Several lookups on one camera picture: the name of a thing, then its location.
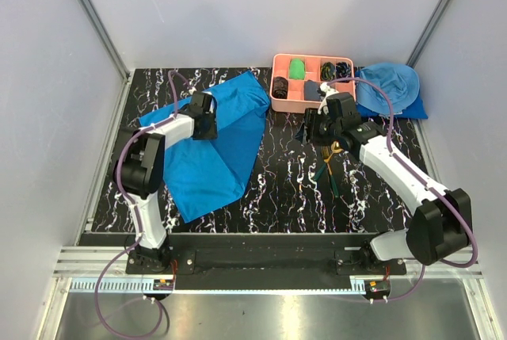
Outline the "gold spoon green handle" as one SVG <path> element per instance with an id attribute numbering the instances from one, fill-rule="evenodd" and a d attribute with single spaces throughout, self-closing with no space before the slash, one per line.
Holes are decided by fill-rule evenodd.
<path id="1" fill-rule="evenodd" d="M 331 143 L 331 145 L 328 145 L 328 146 L 325 146 L 325 147 L 332 146 L 334 143 L 335 143 L 335 144 L 338 144 L 338 145 L 340 146 L 339 142 L 338 142 L 338 141 L 335 141 L 335 142 Z M 318 179 L 319 179 L 319 178 L 320 178 L 320 177 L 324 174 L 324 172 L 325 172 L 325 171 L 327 172 L 327 169 L 326 169 L 326 164 L 325 164 L 325 162 L 324 162 L 324 163 L 323 163 L 323 165 L 320 167 L 320 169 L 319 169 L 319 170 L 315 173 L 315 175 L 314 175 L 314 180 L 315 180 L 315 181 L 317 181 L 317 180 L 318 180 Z"/>

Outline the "gold fork green handle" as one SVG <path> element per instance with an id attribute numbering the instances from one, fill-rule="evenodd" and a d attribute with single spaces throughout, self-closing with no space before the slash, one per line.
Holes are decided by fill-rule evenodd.
<path id="1" fill-rule="evenodd" d="M 331 185 L 331 189 L 332 189 L 332 193 L 333 193 L 334 198 L 338 198 L 339 197 L 339 192 L 338 192 L 337 183 L 336 183 L 336 180 L 334 178 L 333 171 L 332 171 L 332 168 L 331 168 L 331 165 L 330 165 L 330 160 L 335 155 L 338 155 L 341 152 L 342 152 L 342 149 L 340 148 L 340 146 L 338 144 L 335 144 L 335 143 L 332 146 L 324 147 L 322 149 L 322 157 L 323 157 L 324 162 L 326 164 L 328 178 L 329 178 L 329 181 L 330 181 L 330 185 Z"/>

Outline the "blue cloth napkin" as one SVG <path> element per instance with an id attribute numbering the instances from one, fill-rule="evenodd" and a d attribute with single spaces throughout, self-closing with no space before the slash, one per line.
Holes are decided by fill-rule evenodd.
<path id="1" fill-rule="evenodd" d="M 208 89 L 218 136 L 184 139 L 165 151 L 163 180 L 185 223 L 240 199 L 254 168 L 270 100 L 247 71 Z"/>

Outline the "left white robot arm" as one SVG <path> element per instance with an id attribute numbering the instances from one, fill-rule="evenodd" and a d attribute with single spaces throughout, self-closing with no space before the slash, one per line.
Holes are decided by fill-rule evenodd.
<path id="1" fill-rule="evenodd" d="M 110 173 L 135 226 L 135 242 L 129 247 L 131 263 L 143 262 L 153 273 L 170 267 L 170 245 L 158 206 L 165 151 L 185 139 L 216 139 L 216 110 L 217 100 L 211 93 L 196 92 L 166 119 L 121 133 Z"/>

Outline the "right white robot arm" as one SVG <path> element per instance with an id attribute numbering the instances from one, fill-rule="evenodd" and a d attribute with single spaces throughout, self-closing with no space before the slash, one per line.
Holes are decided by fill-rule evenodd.
<path id="1" fill-rule="evenodd" d="M 360 264 L 378 273 L 396 258 L 412 258 L 424 266 L 476 243 L 471 230 L 471 199 L 462 189 L 450 190 L 415 166 L 373 121 L 364 122 L 351 94 L 326 97 L 308 108 L 298 132 L 303 143 L 336 145 L 375 171 L 412 214 L 407 229 L 389 231 L 363 246 Z"/>

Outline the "grey rolled cloth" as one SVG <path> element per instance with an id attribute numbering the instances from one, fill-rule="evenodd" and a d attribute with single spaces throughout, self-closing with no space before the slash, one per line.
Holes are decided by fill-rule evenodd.
<path id="1" fill-rule="evenodd" d="M 321 101 L 320 83 L 313 80 L 306 80 L 303 85 L 305 101 Z"/>

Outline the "navy dotted rolled tie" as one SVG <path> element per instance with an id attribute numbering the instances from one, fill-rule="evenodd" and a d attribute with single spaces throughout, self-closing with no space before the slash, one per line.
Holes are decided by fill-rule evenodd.
<path id="1" fill-rule="evenodd" d="M 348 62 L 336 63 L 336 77 L 344 78 L 345 82 L 349 82 L 349 79 L 353 76 L 353 66 Z"/>

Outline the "green patterned rolled tie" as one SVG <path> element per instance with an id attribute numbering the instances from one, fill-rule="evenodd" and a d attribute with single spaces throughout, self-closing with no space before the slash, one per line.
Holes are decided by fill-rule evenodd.
<path id="1" fill-rule="evenodd" d="M 324 82 L 332 81 L 336 77 L 336 66 L 332 62 L 325 62 L 320 69 L 320 79 Z"/>

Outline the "pink compartment tray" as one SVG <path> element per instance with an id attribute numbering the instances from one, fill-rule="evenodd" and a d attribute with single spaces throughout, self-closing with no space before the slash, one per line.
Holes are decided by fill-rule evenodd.
<path id="1" fill-rule="evenodd" d="M 302 59 L 305 62 L 306 74 L 304 80 L 290 79 L 288 76 L 289 63 L 291 59 L 294 58 Z M 278 113 L 304 113 L 307 108 L 319 107 L 321 101 L 304 100 L 303 85 L 306 80 L 313 80 L 319 82 L 320 84 L 324 82 L 320 79 L 320 69 L 322 64 L 325 62 L 332 62 L 335 66 L 338 62 L 348 62 L 353 66 L 352 75 L 355 75 L 353 61 L 346 57 L 284 53 L 276 54 L 273 57 L 272 79 L 269 87 L 272 109 Z M 272 96 L 273 79 L 276 76 L 281 76 L 288 80 L 287 99 L 276 99 Z M 347 92 L 352 96 L 356 95 L 356 83 L 354 81 L 345 82 L 344 79 L 342 82 L 335 82 L 331 86 L 333 86 L 337 92 Z"/>

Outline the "light blue bucket hat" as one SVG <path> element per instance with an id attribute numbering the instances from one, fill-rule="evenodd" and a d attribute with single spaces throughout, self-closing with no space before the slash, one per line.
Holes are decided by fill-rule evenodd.
<path id="1" fill-rule="evenodd" d="M 420 96 L 417 72 L 400 63 L 377 63 L 359 68 L 356 76 L 378 86 L 391 101 L 394 113 L 403 111 Z M 383 95 L 364 82 L 356 82 L 356 102 L 378 113 L 389 113 Z"/>

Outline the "green rolled cloth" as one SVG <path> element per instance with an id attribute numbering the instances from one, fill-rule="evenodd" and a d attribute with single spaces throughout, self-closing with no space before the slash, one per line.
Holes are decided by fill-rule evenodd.
<path id="1" fill-rule="evenodd" d="M 298 58 L 291 59 L 288 71 L 289 78 L 295 80 L 304 80 L 305 74 L 305 62 L 302 59 Z"/>

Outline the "dark patterned rolled tie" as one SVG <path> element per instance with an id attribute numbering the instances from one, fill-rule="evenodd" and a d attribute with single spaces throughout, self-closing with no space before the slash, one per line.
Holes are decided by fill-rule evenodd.
<path id="1" fill-rule="evenodd" d="M 281 76 L 273 79 L 272 96 L 276 99 L 288 98 L 288 80 Z"/>

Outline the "blue folded cloth bag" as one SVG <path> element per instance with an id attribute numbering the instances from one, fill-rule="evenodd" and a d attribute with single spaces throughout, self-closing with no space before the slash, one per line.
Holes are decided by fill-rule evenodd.
<path id="1" fill-rule="evenodd" d="M 378 113 L 370 110 L 360 104 L 356 104 L 357 111 L 363 117 L 389 117 L 389 113 Z M 418 96 L 414 102 L 409 105 L 403 111 L 394 114 L 397 118 L 415 119 L 415 120 L 427 120 L 428 115 L 425 111 L 423 100 Z"/>

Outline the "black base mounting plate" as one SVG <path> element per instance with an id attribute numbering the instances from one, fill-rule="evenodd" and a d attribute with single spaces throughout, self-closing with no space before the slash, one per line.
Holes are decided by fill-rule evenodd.
<path id="1" fill-rule="evenodd" d="M 176 273 L 185 291 L 353 289 L 351 277 L 406 275 L 402 258 L 369 261 L 371 234 L 172 234 L 163 260 L 132 254 L 128 274 Z"/>

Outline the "right aluminium frame post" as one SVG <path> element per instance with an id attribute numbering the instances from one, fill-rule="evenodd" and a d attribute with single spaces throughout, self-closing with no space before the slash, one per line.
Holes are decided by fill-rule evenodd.
<path id="1" fill-rule="evenodd" d="M 430 42 L 433 34 L 435 33 L 438 25 L 446 14 L 448 8 L 452 4 L 453 0 L 438 0 L 435 5 L 429 19 L 427 20 L 425 27 L 423 28 L 421 35 L 418 37 L 416 44 L 412 52 L 409 55 L 406 65 L 415 68 L 419 59 L 421 58 L 424 50 Z"/>

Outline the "aluminium frame post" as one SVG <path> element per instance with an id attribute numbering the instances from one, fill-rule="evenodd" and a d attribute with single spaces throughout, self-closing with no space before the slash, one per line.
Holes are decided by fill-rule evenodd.
<path id="1" fill-rule="evenodd" d="M 452 4 L 453 0 L 438 0 L 435 5 L 429 19 L 427 20 L 425 27 L 423 28 L 421 35 L 418 37 L 416 44 L 412 52 L 409 55 L 406 65 L 415 68 L 419 59 L 421 58 L 424 50 L 430 42 L 433 34 L 435 33 L 438 25 L 446 14 L 448 8 Z"/>
<path id="2" fill-rule="evenodd" d="M 128 79 L 130 71 L 121 59 L 120 53 L 117 51 L 116 46 L 100 18 L 97 9 L 95 8 L 92 0 L 78 0 L 80 6 L 83 8 L 94 32 L 97 34 L 102 47 L 105 49 L 108 57 L 112 61 L 112 65 L 116 69 L 123 81 Z"/>

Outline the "left aluminium frame post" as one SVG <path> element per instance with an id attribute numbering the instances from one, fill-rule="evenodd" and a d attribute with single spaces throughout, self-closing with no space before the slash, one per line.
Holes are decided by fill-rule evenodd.
<path id="1" fill-rule="evenodd" d="M 105 49 L 108 57 L 112 61 L 112 65 L 116 69 L 123 81 L 128 79 L 130 71 L 121 59 L 120 53 L 117 51 L 116 46 L 100 18 L 97 9 L 95 8 L 92 0 L 78 0 L 80 6 L 83 8 L 94 32 L 97 34 L 102 47 Z"/>

